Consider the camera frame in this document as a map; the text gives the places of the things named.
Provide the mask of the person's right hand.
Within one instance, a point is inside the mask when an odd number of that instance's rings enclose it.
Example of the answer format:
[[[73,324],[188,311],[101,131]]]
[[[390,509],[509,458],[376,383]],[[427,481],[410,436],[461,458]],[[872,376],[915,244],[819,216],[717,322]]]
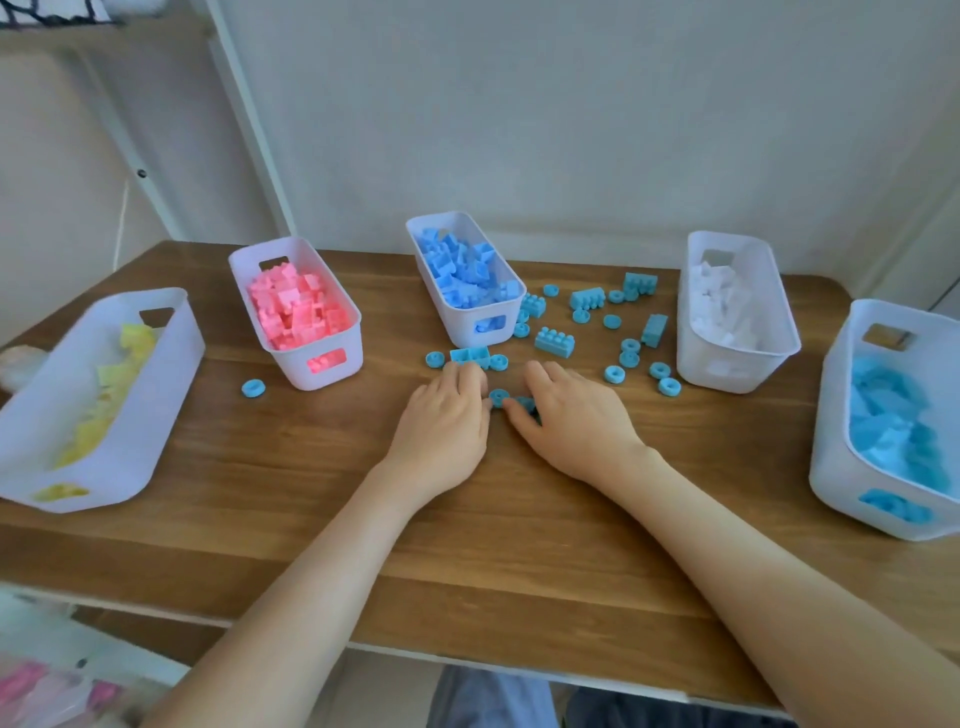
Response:
[[[614,390],[554,361],[528,361],[523,381],[544,432],[541,447],[531,449],[559,472],[615,499],[667,471]]]

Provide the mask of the person's left forearm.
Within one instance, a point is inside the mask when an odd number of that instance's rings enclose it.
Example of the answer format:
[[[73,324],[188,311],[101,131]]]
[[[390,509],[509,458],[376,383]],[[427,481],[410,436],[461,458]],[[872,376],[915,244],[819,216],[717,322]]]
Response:
[[[450,489],[382,461],[140,728],[304,728],[411,519]]]

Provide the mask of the person's right forearm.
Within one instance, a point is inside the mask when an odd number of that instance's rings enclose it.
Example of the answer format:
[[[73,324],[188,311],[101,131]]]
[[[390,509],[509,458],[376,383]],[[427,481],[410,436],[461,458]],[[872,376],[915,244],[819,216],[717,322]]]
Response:
[[[603,486],[669,553],[800,728],[960,728],[960,666],[627,449]]]

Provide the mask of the scattered group of blue rings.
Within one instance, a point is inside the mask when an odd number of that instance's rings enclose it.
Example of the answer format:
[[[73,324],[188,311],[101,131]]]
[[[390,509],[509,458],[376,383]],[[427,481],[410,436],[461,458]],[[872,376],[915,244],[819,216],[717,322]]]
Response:
[[[625,302],[633,302],[639,297],[630,299],[625,297],[622,289],[612,289],[606,292],[606,304],[620,305]],[[584,325],[591,320],[593,310],[572,310],[571,320],[578,325]],[[528,317],[525,312],[519,310],[518,317],[513,327],[512,336],[515,338],[526,338],[531,335],[532,324],[536,319]],[[642,346],[641,338],[626,338],[621,341],[620,354],[616,365],[607,366],[603,372],[605,382],[613,385],[619,385],[626,379],[626,372],[629,369],[639,367],[641,363]],[[433,350],[426,354],[425,363],[432,369],[441,369],[446,362],[450,360],[450,355],[445,356],[442,351]],[[490,358],[490,367],[494,371],[505,371],[509,367],[509,358],[504,354],[492,354]],[[668,397],[677,397],[682,391],[682,384],[678,379],[671,376],[672,370],[669,365],[662,361],[655,361],[649,368],[649,375],[657,381],[657,390]]]

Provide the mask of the pile of pink toy bricks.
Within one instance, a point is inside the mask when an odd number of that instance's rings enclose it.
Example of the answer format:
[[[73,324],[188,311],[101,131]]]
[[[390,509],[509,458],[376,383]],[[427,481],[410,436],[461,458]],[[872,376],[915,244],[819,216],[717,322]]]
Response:
[[[361,315],[329,271],[283,257],[253,276],[246,297],[266,351],[282,358],[340,337],[341,345],[309,357],[301,370],[320,375],[350,361]]]

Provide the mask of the pile of white toy bricks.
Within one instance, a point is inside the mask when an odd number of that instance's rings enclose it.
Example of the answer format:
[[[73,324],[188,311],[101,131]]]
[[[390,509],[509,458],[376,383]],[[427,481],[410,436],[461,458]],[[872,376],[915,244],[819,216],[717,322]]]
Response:
[[[759,350],[754,295],[732,266],[712,266],[704,260],[691,269],[689,286],[690,320],[696,334],[713,345]]]

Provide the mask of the large white plastic bin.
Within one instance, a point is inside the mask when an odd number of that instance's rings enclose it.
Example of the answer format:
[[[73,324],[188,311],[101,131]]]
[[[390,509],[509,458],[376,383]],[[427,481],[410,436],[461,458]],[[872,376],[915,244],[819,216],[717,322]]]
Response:
[[[939,436],[947,495],[913,486],[863,459],[849,439],[851,370],[871,357],[925,390],[922,421]],[[858,299],[823,361],[809,482],[817,498],[862,524],[919,542],[960,535],[960,321]]]

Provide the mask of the white bin with yellow bricks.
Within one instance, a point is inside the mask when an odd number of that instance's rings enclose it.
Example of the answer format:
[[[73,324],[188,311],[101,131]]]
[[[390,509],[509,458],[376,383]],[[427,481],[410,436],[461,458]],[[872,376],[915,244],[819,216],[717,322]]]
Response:
[[[78,463],[47,469],[53,432],[42,415],[63,403],[68,433],[97,393],[95,367],[116,363],[123,324],[164,332],[102,444]],[[206,350],[185,289],[126,292],[93,303],[35,377],[0,409],[0,500],[51,514],[125,503],[150,482]]]

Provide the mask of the pile of light blue pieces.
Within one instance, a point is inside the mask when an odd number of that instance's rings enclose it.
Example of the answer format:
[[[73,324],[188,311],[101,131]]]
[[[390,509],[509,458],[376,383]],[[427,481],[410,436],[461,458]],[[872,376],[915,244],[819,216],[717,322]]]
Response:
[[[856,356],[848,402],[848,439],[858,455],[915,487],[943,496],[951,492],[939,436],[922,420],[930,399],[914,377],[879,358]]]

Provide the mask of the pile of yellow toy bricks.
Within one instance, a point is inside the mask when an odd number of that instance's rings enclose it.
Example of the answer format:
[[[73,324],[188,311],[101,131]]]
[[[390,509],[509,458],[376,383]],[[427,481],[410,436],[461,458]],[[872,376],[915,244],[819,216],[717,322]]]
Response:
[[[83,407],[74,418],[69,432],[64,433],[64,428],[57,422],[63,419],[62,402],[54,407],[52,414],[41,416],[41,432],[53,432],[52,442],[56,444],[55,454],[46,457],[47,470],[76,464],[93,455],[102,445],[163,333],[163,327],[153,327],[145,322],[123,323],[118,336],[123,356],[119,362],[95,367],[97,393],[92,403]]]

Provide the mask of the white metal diagonal brace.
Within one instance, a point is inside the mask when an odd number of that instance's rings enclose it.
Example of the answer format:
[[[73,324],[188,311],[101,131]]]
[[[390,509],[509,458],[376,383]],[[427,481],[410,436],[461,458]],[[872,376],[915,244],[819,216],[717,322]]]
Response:
[[[171,240],[186,240],[186,229],[174,205],[165,195],[152,165],[143,155],[128,116],[89,54],[73,50],[62,53],[62,61],[83,97],[110,137],[143,196]]]

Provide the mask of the beige fluffy toy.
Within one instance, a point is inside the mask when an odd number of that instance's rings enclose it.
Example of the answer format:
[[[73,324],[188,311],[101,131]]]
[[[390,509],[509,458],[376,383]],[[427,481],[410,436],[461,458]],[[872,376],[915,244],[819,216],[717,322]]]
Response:
[[[0,390],[15,395],[36,376],[49,353],[35,346],[9,346],[0,351]]]

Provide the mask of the wooden shelf board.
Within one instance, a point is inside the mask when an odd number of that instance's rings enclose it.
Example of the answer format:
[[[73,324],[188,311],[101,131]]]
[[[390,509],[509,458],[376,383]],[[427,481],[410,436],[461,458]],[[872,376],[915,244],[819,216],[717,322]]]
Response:
[[[0,56],[84,50],[139,43],[167,36],[206,39],[215,33],[215,26],[210,18],[181,8],[160,16],[122,18],[113,24],[0,30]]]

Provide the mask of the black and white patterned cloth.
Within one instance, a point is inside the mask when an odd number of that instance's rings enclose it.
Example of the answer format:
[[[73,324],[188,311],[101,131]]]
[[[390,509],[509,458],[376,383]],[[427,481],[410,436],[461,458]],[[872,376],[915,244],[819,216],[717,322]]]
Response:
[[[0,0],[0,31],[113,23],[102,0]]]

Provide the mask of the white metal shelf post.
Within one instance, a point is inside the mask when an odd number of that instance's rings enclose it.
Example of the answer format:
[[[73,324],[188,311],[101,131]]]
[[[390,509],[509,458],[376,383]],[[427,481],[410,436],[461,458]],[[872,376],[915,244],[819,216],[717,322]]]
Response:
[[[234,36],[224,13],[225,0],[199,0],[211,24],[208,42],[213,64],[238,124],[246,153],[273,224],[283,236],[299,231],[287,198],[279,167],[260,119],[254,92],[247,79]]]

